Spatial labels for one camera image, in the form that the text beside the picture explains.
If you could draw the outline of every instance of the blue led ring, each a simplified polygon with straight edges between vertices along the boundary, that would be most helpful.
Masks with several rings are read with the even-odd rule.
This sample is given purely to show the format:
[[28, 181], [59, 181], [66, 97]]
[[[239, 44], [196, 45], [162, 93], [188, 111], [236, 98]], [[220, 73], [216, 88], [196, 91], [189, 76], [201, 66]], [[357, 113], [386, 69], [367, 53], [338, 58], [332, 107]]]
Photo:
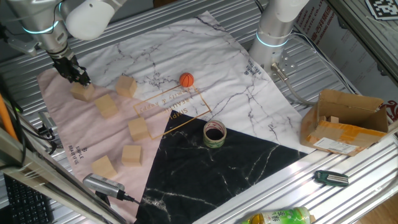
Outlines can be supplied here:
[[263, 42], [260, 39], [259, 34], [257, 32], [256, 32], [256, 36], [257, 36], [257, 39], [259, 39], [260, 43], [262, 43], [262, 44], [264, 44], [265, 46], [268, 46], [268, 47], [281, 47], [281, 46], [283, 46], [283, 45], [285, 45], [287, 43], [287, 40], [286, 40], [286, 42], [284, 42], [283, 44], [279, 44], [279, 45], [266, 44], [265, 42]]
[[23, 28], [26, 32], [28, 32], [30, 34], [44, 34], [46, 32], [50, 32], [51, 30], [53, 30], [57, 25], [58, 25], [58, 21], [54, 22], [54, 24], [50, 28], [42, 30], [42, 31], [30, 31], [30, 30], [25, 29], [25, 27], [23, 27]]

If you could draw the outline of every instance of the pink paper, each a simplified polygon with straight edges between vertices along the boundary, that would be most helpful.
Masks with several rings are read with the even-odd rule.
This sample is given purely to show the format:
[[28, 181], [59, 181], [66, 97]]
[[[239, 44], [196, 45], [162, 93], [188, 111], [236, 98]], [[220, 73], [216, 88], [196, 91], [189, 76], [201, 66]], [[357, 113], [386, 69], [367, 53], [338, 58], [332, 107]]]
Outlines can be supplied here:
[[[146, 138], [138, 142], [132, 140], [127, 123], [138, 118], [133, 106], [141, 101], [119, 96], [115, 91], [100, 86], [95, 86], [93, 99], [89, 103], [76, 100], [70, 93], [72, 84], [53, 69], [41, 73], [37, 80], [49, 113], [58, 126], [58, 134], [75, 177], [82, 181], [93, 172], [90, 164], [107, 155], [118, 173], [111, 179], [122, 183], [130, 196], [141, 201], [161, 140], [161, 138], [155, 140]], [[119, 110], [116, 115], [108, 119], [101, 116], [94, 104], [95, 99], [105, 94], [111, 96]], [[146, 124], [149, 129], [164, 130], [169, 116], [170, 113], [158, 114], [146, 119]], [[121, 156], [123, 146], [126, 145], [142, 147], [142, 167], [123, 166]], [[118, 206], [118, 212], [125, 219], [131, 222], [135, 220], [137, 204], [109, 199]]]

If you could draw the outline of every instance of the computer keyboard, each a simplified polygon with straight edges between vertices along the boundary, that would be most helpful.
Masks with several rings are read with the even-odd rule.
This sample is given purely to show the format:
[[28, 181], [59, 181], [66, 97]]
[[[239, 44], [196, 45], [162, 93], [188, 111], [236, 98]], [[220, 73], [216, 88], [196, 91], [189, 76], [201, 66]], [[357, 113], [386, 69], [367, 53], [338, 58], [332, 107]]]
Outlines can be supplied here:
[[49, 199], [45, 195], [6, 175], [4, 180], [13, 224], [52, 223], [54, 217], [50, 211]]

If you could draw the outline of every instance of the white marble paper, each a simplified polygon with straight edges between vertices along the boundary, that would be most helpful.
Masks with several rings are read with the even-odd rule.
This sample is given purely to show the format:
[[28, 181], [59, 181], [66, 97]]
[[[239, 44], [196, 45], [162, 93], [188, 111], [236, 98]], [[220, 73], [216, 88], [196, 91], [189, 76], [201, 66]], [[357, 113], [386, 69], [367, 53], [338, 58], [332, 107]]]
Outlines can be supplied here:
[[[314, 150], [299, 143], [299, 113], [208, 12], [93, 52], [79, 62], [99, 86], [114, 89], [120, 75], [135, 78], [134, 97], [140, 100], [179, 85], [180, 75], [189, 72], [212, 110], [200, 119], [217, 119], [227, 128], [302, 152]], [[195, 105], [203, 106], [200, 96], [190, 101], [186, 114], [199, 115]]]

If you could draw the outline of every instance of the open cardboard box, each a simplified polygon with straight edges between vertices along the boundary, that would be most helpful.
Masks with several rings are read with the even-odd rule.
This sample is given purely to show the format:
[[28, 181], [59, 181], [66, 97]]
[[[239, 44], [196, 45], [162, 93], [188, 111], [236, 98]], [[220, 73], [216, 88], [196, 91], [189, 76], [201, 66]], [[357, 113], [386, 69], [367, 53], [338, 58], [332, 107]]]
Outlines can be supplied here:
[[[304, 116], [300, 143], [315, 149], [355, 156], [388, 133], [382, 99], [323, 90], [316, 105]], [[334, 116], [339, 123], [323, 117]]]

